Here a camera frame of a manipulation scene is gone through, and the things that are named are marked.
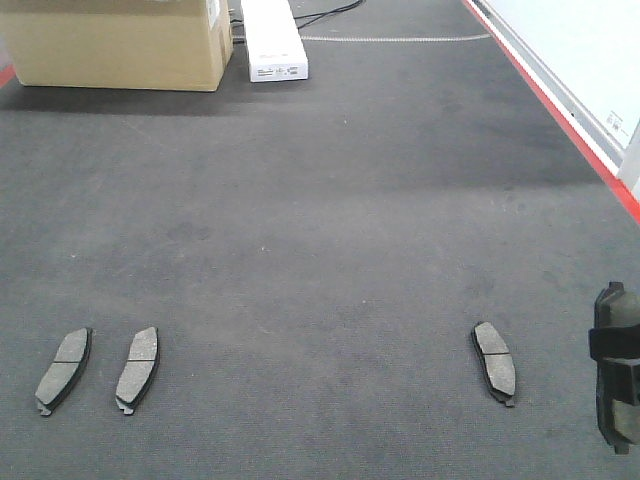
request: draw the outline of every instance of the black cable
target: black cable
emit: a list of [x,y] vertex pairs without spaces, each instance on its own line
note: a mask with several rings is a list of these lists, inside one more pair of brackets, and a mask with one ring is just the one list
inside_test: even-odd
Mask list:
[[360,5],[362,5],[366,1],[367,0],[356,0],[355,2],[352,2],[352,3],[348,4],[348,5],[343,5],[342,7],[334,8],[333,10],[328,10],[326,12],[310,13],[310,14],[307,14],[307,15],[299,15],[299,16],[293,17],[293,18],[295,20],[302,20],[302,19],[305,19],[305,18],[311,18],[311,20],[309,20],[308,22],[305,22],[302,25],[298,25],[298,30],[302,30],[303,28],[308,27],[312,23],[315,23],[318,20],[326,18],[326,17],[328,17],[330,15],[337,15],[339,13],[344,13],[344,12],[348,12],[349,10],[353,10],[354,8],[359,7]]

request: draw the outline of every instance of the red floor trim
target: red floor trim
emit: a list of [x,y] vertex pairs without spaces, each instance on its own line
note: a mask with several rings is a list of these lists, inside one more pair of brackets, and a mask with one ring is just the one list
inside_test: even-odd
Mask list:
[[[482,23],[485,28],[491,32],[491,28],[484,17],[478,14],[478,12],[473,8],[471,4],[471,0],[463,0],[466,7],[471,11],[471,13],[478,19],[480,23]],[[533,81],[533,79],[526,72],[522,64],[511,54],[509,49],[502,43],[499,38],[496,38],[494,35],[494,39],[507,56],[507,58],[511,61],[511,63],[516,67],[520,75],[524,78],[529,85],[529,88],[533,90],[538,99],[543,103],[546,109],[549,111],[554,120],[560,125],[562,130],[567,134],[567,136],[571,139],[571,141],[578,148],[580,153],[587,159],[591,167],[600,175],[600,178],[604,181],[604,183],[611,189],[613,194],[618,198],[620,203],[627,209],[629,214],[635,219],[635,221],[640,224],[640,202],[633,196],[633,194],[629,191],[627,186],[622,183],[621,180],[617,179],[609,169],[602,163],[602,160],[598,155],[587,145],[584,139],[576,132],[576,130],[571,126],[571,124],[567,121],[567,119],[562,115],[560,110],[554,105],[553,101],[540,89],[540,87]]]
[[15,75],[16,71],[14,70],[13,65],[9,65],[3,70],[0,70],[0,88],[9,83]]

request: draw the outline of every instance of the white line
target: white line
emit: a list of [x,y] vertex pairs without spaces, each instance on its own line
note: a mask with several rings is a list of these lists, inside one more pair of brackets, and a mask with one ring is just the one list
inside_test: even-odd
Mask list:
[[[467,37],[324,37],[317,35],[301,35],[302,40],[309,42],[331,43],[458,43],[473,42],[491,38],[488,33]],[[234,40],[244,40],[244,36],[234,36]]]

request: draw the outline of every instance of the white label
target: white label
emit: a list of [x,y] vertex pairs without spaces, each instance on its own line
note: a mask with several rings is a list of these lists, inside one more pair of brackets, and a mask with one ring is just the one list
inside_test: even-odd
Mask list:
[[207,11],[209,12],[209,27],[213,28],[220,15],[220,0],[207,0]]

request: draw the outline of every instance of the brake pad friction material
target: brake pad friction material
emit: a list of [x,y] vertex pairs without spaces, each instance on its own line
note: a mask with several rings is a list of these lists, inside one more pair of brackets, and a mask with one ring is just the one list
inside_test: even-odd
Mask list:
[[36,407],[40,410],[40,415],[51,415],[71,392],[82,376],[90,351],[90,328],[81,328],[64,337],[53,363],[36,390]]
[[596,298],[590,356],[597,362],[598,428],[618,455],[640,443],[640,295],[609,282]]
[[125,415],[133,415],[149,389],[158,365],[158,329],[147,328],[133,338],[129,356],[116,388],[116,403]]
[[504,403],[507,407],[514,407],[516,369],[509,347],[489,322],[477,324],[471,337],[482,360],[482,368],[489,392],[496,400]]

